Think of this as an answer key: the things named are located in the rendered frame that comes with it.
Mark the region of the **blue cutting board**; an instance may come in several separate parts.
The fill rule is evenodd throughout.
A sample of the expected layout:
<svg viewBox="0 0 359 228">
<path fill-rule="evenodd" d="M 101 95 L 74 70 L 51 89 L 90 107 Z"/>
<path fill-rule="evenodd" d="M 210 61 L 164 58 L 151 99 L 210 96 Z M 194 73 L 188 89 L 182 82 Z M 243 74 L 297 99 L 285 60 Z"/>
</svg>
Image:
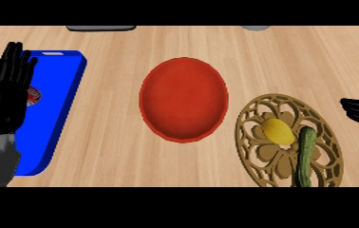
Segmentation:
<svg viewBox="0 0 359 228">
<path fill-rule="evenodd" d="M 28 106 L 24 125 L 15 133 L 18 176 L 37 175 L 51 163 L 87 65 L 79 50 L 33 50 L 31 56 L 39 58 L 31 87 L 42 97 Z"/>
</svg>

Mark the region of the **dark grey flat appliance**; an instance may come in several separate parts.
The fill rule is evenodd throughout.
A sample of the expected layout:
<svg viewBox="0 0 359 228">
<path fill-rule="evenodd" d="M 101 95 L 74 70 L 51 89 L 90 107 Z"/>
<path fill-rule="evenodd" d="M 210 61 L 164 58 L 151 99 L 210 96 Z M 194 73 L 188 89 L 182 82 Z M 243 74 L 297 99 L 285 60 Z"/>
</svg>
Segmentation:
<svg viewBox="0 0 359 228">
<path fill-rule="evenodd" d="M 136 26 L 67 26 L 67 29 L 80 32 L 129 31 L 135 30 Z"/>
</svg>

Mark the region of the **round wooden openwork placemat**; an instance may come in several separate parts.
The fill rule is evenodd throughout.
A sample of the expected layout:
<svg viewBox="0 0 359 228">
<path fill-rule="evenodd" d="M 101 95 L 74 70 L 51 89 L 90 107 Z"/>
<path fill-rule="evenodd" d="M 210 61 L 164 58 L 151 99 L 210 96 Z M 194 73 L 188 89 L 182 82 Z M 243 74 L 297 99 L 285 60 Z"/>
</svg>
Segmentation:
<svg viewBox="0 0 359 228">
<path fill-rule="evenodd" d="M 318 141 L 309 166 L 312 185 L 339 187 L 343 181 L 345 158 L 334 131 L 313 108 L 288 95 L 271 93 L 244 106 L 235 123 L 235 147 L 246 171 L 260 187 L 296 186 L 299 142 L 275 143 L 263 134 L 268 119 L 281 120 L 299 138 L 311 126 Z"/>
</svg>

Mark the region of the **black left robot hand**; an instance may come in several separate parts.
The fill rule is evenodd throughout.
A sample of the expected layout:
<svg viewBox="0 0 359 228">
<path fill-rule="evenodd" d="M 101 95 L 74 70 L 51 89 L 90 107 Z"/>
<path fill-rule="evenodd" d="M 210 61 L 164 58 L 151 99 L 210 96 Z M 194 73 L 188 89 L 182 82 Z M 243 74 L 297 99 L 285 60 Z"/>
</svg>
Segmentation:
<svg viewBox="0 0 359 228">
<path fill-rule="evenodd" d="M 37 62 L 22 43 L 9 42 L 0 57 L 0 135 L 15 133 L 22 126 Z"/>
</svg>

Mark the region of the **yellow lemon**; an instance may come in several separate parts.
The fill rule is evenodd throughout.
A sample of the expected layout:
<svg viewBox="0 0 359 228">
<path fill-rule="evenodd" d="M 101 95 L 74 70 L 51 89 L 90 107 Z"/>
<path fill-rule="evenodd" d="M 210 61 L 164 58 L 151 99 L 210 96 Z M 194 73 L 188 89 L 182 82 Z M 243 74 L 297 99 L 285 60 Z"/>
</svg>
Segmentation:
<svg viewBox="0 0 359 228">
<path fill-rule="evenodd" d="M 277 144 L 291 145 L 294 143 L 294 134 L 287 123 L 277 119 L 268 119 L 262 124 L 266 138 Z"/>
</svg>

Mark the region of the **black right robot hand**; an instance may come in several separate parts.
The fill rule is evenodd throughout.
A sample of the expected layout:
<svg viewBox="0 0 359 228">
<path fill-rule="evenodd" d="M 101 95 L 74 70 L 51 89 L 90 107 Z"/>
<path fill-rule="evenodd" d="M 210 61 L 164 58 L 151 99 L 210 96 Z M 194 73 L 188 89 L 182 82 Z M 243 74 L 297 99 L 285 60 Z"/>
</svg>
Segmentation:
<svg viewBox="0 0 359 228">
<path fill-rule="evenodd" d="M 340 103 L 347 117 L 359 123 L 359 100 L 342 98 Z"/>
</svg>

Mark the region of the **green cucumber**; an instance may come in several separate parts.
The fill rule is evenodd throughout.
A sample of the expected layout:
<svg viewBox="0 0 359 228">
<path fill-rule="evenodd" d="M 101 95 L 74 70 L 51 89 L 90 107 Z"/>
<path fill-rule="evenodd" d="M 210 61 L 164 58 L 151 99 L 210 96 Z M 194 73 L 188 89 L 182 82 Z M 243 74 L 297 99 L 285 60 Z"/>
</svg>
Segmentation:
<svg viewBox="0 0 359 228">
<path fill-rule="evenodd" d="M 311 162 L 318 143 L 318 133 L 311 126 L 303 126 L 299 134 L 297 179 L 302 187 L 311 187 Z"/>
</svg>

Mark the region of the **red and white can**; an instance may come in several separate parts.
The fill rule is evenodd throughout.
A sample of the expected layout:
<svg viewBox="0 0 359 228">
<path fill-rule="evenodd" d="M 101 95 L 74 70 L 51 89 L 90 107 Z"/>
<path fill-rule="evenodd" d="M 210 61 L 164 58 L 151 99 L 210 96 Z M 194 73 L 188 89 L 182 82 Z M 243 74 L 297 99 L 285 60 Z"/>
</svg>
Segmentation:
<svg viewBox="0 0 359 228">
<path fill-rule="evenodd" d="M 40 102 L 42 99 L 42 92 L 31 86 L 28 88 L 28 100 L 27 105 L 36 105 Z"/>
</svg>

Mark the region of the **red bowl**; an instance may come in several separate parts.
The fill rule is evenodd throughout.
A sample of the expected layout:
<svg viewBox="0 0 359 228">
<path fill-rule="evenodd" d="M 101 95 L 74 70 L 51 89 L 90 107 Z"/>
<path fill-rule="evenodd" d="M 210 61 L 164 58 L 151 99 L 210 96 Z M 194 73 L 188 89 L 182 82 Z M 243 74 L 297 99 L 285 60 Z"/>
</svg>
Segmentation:
<svg viewBox="0 0 359 228">
<path fill-rule="evenodd" d="M 150 72 L 139 92 L 139 108 L 152 132 L 175 143 L 206 138 L 222 124 L 229 107 L 225 80 L 204 61 L 181 57 Z"/>
</svg>

